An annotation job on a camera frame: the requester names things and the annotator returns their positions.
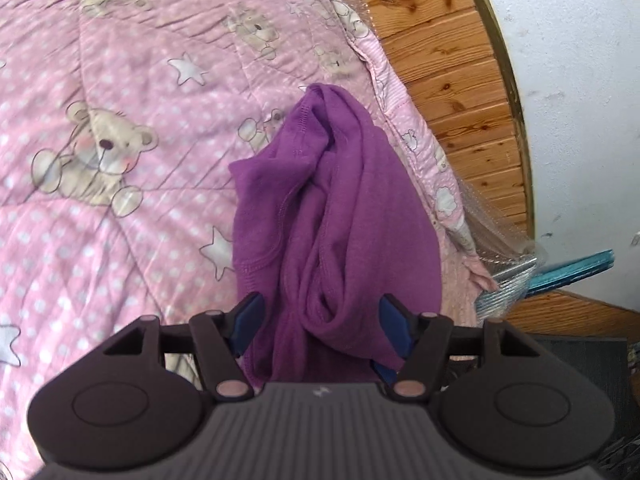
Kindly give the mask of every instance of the bed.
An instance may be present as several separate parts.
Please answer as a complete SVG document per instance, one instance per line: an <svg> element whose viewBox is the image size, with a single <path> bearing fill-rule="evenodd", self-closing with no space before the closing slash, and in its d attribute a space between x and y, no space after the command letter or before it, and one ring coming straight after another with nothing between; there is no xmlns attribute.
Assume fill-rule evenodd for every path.
<svg viewBox="0 0 640 480"><path fill-rule="evenodd" d="M233 307L228 165L315 82L385 131L438 235L442 311L475 324L494 282L456 177L345 1L0 0L0 478L41 465L44 382L140 315Z"/></svg>

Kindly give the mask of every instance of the white star print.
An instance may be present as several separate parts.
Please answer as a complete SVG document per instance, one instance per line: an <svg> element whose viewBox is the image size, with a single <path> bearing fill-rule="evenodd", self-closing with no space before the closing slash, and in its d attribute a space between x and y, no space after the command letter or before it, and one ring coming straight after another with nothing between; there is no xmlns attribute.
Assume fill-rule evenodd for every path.
<svg viewBox="0 0 640 480"><path fill-rule="evenodd" d="M11 350L11 343L20 335L17 326L0 326L0 363L7 363L12 366L20 366L20 359Z"/></svg>
<svg viewBox="0 0 640 480"><path fill-rule="evenodd" d="M200 252L216 267L216 280L222 279L225 269L234 270L232 267L233 245L225 240L217 227L213 228L213 243L201 247Z"/></svg>
<svg viewBox="0 0 640 480"><path fill-rule="evenodd" d="M295 14L297 17L300 17L304 14L304 12L302 12L302 9L300 9L300 7L298 7L293 2L287 2L287 9L289 9L289 14Z"/></svg>
<svg viewBox="0 0 640 480"><path fill-rule="evenodd" d="M167 63L179 72L178 85L183 85L189 79L193 79L199 85L204 86L202 74L206 74L207 71L197 66L186 52L181 59L170 59Z"/></svg>

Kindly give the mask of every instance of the white polka dot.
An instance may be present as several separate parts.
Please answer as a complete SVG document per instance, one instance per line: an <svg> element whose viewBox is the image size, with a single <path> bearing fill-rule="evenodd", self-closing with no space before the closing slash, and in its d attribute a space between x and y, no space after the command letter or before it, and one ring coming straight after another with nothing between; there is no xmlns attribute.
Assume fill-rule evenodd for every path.
<svg viewBox="0 0 640 480"><path fill-rule="evenodd" d="M66 246L62 246L58 249L58 256L63 260L70 258L71 254L72 254L71 249Z"/></svg>
<svg viewBox="0 0 640 480"><path fill-rule="evenodd" d="M53 360L53 356L50 354L49 351L47 350L40 350L40 361L43 362L46 365L51 364L51 361Z"/></svg>
<svg viewBox="0 0 640 480"><path fill-rule="evenodd" d="M58 306L62 308L62 310L70 310L71 309L71 300L66 296L60 296L58 298Z"/></svg>

